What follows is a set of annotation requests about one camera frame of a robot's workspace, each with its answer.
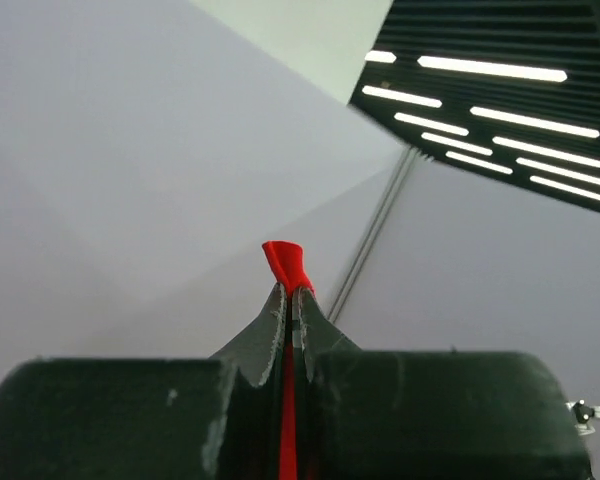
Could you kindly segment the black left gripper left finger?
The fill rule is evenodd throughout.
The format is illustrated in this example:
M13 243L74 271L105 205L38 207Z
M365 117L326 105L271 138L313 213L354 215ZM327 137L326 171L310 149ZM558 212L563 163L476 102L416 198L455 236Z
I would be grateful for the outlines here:
M286 292L204 359L51 358L0 383L0 479L274 479Z

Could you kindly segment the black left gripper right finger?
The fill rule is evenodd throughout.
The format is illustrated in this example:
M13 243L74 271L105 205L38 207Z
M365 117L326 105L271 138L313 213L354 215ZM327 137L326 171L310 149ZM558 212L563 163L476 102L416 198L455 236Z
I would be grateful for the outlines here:
M561 385L518 351L365 350L292 297L302 479L587 479Z

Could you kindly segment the red t shirt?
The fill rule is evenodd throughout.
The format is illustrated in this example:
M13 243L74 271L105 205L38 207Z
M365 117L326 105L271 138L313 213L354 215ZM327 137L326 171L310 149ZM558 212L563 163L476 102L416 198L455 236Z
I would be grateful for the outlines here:
M301 478L296 416L296 378L293 352L292 298L294 292L306 287L314 292L303 262L303 248L293 242L270 240L262 245L276 281L286 292L286 326L282 371L282 410L279 437L278 478Z

